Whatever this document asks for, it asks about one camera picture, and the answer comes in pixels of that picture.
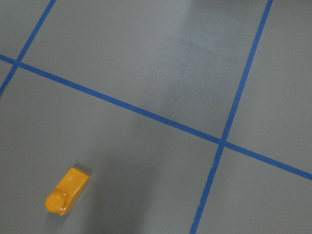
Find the gray surface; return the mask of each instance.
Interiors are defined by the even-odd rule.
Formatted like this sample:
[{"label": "gray surface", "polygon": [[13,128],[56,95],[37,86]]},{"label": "gray surface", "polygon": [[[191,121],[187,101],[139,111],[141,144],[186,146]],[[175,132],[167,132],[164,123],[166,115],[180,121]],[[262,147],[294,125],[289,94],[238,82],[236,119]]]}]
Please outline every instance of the gray surface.
[{"label": "gray surface", "polygon": [[311,11],[311,1],[274,3],[229,136],[310,173]]},{"label": "gray surface", "polygon": [[0,84],[2,84],[9,73],[12,65],[3,61],[0,61]]},{"label": "gray surface", "polygon": [[[216,145],[19,69],[0,102],[1,232],[187,233]],[[68,216],[46,197],[92,173]]]},{"label": "gray surface", "polygon": [[198,234],[310,234],[312,183],[225,150]]},{"label": "gray surface", "polygon": [[265,3],[57,1],[24,61],[221,137]]},{"label": "gray surface", "polygon": [[16,59],[49,0],[0,1],[0,54]]}]

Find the blue grid line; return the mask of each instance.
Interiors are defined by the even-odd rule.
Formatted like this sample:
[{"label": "blue grid line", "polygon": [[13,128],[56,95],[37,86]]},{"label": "blue grid line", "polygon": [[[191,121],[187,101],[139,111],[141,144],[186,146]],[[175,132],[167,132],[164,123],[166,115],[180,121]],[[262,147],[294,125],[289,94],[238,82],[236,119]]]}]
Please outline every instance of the blue grid line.
[{"label": "blue grid line", "polygon": [[222,153],[223,153],[223,150],[225,147],[225,143],[226,143],[227,138],[229,136],[231,126],[232,126],[236,111],[238,109],[238,105],[239,105],[240,99],[242,97],[244,87],[245,87],[251,66],[253,64],[254,56],[255,56],[255,53],[257,51],[258,44],[260,42],[260,38],[261,38],[261,35],[263,32],[265,23],[268,19],[272,4],[273,4],[273,0],[268,0],[267,5],[266,5],[264,12],[263,12],[257,33],[254,37],[253,45],[252,45],[251,50],[249,52],[249,56],[248,56],[248,59],[246,62],[246,66],[245,66],[241,81],[239,83],[239,86],[238,86],[238,89],[237,89],[237,92],[236,92],[236,95],[235,95],[235,98],[234,98],[234,101],[233,101],[233,104],[232,104],[232,107],[231,107],[231,110],[230,110],[230,113],[228,116],[228,120],[225,124],[224,130],[222,133],[221,142],[220,142],[218,149],[217,149],[215,156],[214,156],[213,166],[209,171],[209,175],[208,175],[208,178],[206,181],[206,185],[205,185],[204,191],[202,193],[202,196],[200,198],[199,206],[197,208],[197,211],[196,211],[196,214],[194,217],[194,221],[193,221],[193,224],[192,224],[191,229],[190,229],[190,234],[196,234],[196,232],[197,232],[197,229],[198,229],[198,226],[200,223],[200,219],[201,219],[201,216],[203,214],[203,211],[204,211],[204,208],[205,208],[205,205],[206,205],[206,202],[207,202],[207,199],[208,199],[208,196],[209,196],[209,193],[210,193],[210,190],[211,190],[214,178],[215,178],[215,174],[216,174],[216,171],[218,169],[219,162],[221,160],[221,156],[222,156]]},{"label": "blue grid line", "polygon": [[[13,64],[14,61],[15,61],[14,59],[12,59],[12,58],[10,58],[10,57],[7,57],[7,56],[1,55],[1,54],[0,54],[0,60],[2,60],[2,61],[4,61],[4,62],[8,62],[8,63],[10,63],[10,64]],[[143,109],[138,108],[138,107],[136,107],[136,106],[133,106],[133,105],[131,105],[131,104],[125,103],[125,102],[123,102],[123,101],[120,101],[120,100],[118,100],[118,99],[116,99],[116,98],[107,96],[107,95],[102,94],[102,93],[100,93],[100,92],[97,92],[97,91],[94,91],[94,90],[92,90],[92,89],[86,88],[86,87],[84,87],[84,86],[82,86],[82,85],[79,85],[79,84],[76,84],[76,83],[71,82],[71,81],[69,81],[69,80],[66,80],[66,79],[63,79],[63,78],[61,78],[61,77],[55,76],[55,75],[53,75],[53,74],[51,74],[51,73],[48,73],[48,72],[43,71],[43,70],[40,70],[40,69],[38,69],[38,68],[36,68],[36,67],[33,67],[33,66],[30,66],[30,65],[28,65],[28,64],[21,63],[19,67],[22,68],[22,69],[24,69],[24,70],[26,70],[26,71],[35,73],[35,74],[37,74],[37,75],[39,75],[39,76],[48,78],[48,79],[53,80],[53,81],[55,81],[55,82],[58,82],[58,83],[60,83],[60,84],[64,84],[64,85],[66,85],[66,86],[68,86],[68,87],[71,87],[71,88],[73,88],[73,89],[76,89],[76,90],[78,90],[78,91],[81,91],[81,92],[84,92],[84,93],[86,93],[86,94],[92,95],[92,96],[97,97],[97,98],[99,98],[99,99],[102,99],[102,100],[105,100],[105,101],[110,102],[110,101],[107,100],[107,99],[98,97],[98,95],[103,95],[103,97],[111,98],[111,100],[116,100],[116,101],[118,101],[118,102],[120,102],[120,103],[124,103],[124,104],[126,104],[126,105],[130,105],[131,107],[133,107],[133,108],[136,109],[136,110],[142,110],[142,111],[144,111],[144,112],[150,113],[150,115],[153,115],[153,116],[155,116],[155,117],[159,116],[159,115],[157,115],[157,114],[148,112],[148,111],[146,111],[146,110],[143,110]],[[191,128],[191,127],[188,127],[188,126],[185,126],[185,125],[183,125],[183,124],[174,122],[174,121],[172,121],[172,120],[170,120],[170,119],[167,119],[167,118],[164,118],[164,117],[161,117],[161,118],[163,118],[164,121],[166,120],[167,123],[165,123],[165,124],[167,124],[167,125],[169,125],[169,126],[172,126],[172,127],[174,127],[174,128],[178,128],[178,129],[180,129],[180,130],[182,130],[182,131],[185,131],[185,132],[187,132],[187,133],[190,133],[190,134],[195,135],[195,136],[197,136],[197,137],[199,137],[199,138],[208,140],[208,141],[213,142],[213,143],[216,143],[216,144],[220,144],[220,143],[221,143],[221,139],[216,138],[216,137],[214,137],[214,136],[212,136],[212,135],[203,133],[203,132],[198,131],[198,130],[196,130],[196,129],[193,129],[193,128]],[[288,171],[288,172],[293,173],[293,174],[295,174],[295,175],[298,175],[298,176],[304,177],[304,178],[306,178],[306,179],[312,180],[312,174],[310,174],[310,173],[308,173],[308,172],[305,172],[305,171],[302,171],[302,170],[297,169],[297,168],[295,168],[295,167],[289,166],[289,165],[287,165],[287,164],[285,164],[285,163],[276,161],[276,160],[271,159],[271,158],[269,158],[269,157],[266,157],[266,156],[264,156],[264,155],[255,153],[255,152],[250,151],[250,150],[248,150],[248,149],[245,149],[245,148],[243,148],[243,147],[234,145],[234,144],[229,143],[229,142],[225,142],[224,147],[225,147],[225,148],[229,148],[229,149],[231,149],[231,150],[233,150],[233,151],[239,152],[239,153],[241,153],[241,154],[244,154],[244,155],[246,155],[246,156],[253,157],[253,158],[255,158],[255,159],[258,159],[258,160],[260,160],[260,161],[262,161],[262,162],[268,163],[268,164],[270,164],[270,165],[272,165],[272,166],[278,167],[278,168],[280,168],[280,169],[282,169],[282,170]]]},{"label": "blue grid line", "polygon": [[42,13],[39,21],[37,22],[35,28],[33,29],[32,33],[30,34],[27,42],[25,43],[25,45],[23,46],[21,52],[19,53],[18,58],[15,60],[15,62],[13,63],[13,66],[11,67],[11,70],[9,71],[9,74],[6,76],[4,82],[2,83],[1,87],[0,87],[0,97],[2,96],[5,88],[7,87],[7,85],[10,83],[14,73],[16,72],[17,68],[19,67],[22,59],[24,58],[27,50],[29,49],[31,43],[34,41],[35,36],[37,35],[39,29],[41,28],[43,22],[45,21],[45,19],[47,18],[48,14],[50,13],[54,3],[56,0],[50,0],[49,4],[47,5],[47,7],[45,8],[44,12]]}]

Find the orange block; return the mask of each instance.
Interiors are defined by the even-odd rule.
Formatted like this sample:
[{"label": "orange block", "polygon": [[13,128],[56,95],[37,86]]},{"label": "orange block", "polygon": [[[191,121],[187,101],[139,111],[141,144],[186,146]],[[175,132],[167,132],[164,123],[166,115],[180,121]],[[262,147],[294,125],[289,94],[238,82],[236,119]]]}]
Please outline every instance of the orange block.
[{"label": "orange block", "polygon": [[70,169],[53,193],[47,197],[45,201],[47,210],[59,215],[71,211],[90,178],[90,175],[75,167]]}]

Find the gray tile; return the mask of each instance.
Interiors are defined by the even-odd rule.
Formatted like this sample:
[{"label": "gray tile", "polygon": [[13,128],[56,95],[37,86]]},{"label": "gray tile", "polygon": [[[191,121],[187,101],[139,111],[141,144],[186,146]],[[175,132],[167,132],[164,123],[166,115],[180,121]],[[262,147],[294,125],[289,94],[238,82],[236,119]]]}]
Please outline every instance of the gray tile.
[{"label": "gray tile", "polygon": [[311,181],[225,150],[198,234],[309,234]]},{"label": "gray tile", "polygon": [[48,0],[1,0],[0,54],[16,59]]},{"label": "gray tile", "polygon": [[[0,100],[5,233],[187,233],[216,145],[18,69]],[[45,198],[74,165],[92,179],[69,215]]]},{"label": "gray tile", "polygon": [[57,1],[25,62],[220,137],[265,4]]},{"label": "gray tile", "polygon": [[278,0],[229,141],[312,172],[311,1]]},{"label": "gray tile", "polygon": [[5,80],[6,76],[8,75],[11,67],[12,67],[11,64],[9,64],[7,62],[0,61],[0,86],[4,82],[4,80]]}]

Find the yellow-orange rectangular object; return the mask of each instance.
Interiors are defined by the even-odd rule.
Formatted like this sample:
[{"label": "yellow-orange rectangular object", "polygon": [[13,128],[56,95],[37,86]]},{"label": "yellow-orange rectangular object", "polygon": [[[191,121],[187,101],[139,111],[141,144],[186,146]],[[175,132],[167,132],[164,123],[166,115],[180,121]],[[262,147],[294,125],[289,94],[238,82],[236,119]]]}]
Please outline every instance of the yellow-orange rectangular object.
[{"label": "yellow-orange rectangular object", "polygon": [[59,215],[71,211],[90,178],[90,175],[78,168],[71,168],[53,193],[47,197],[45,201],[47,210]]}]

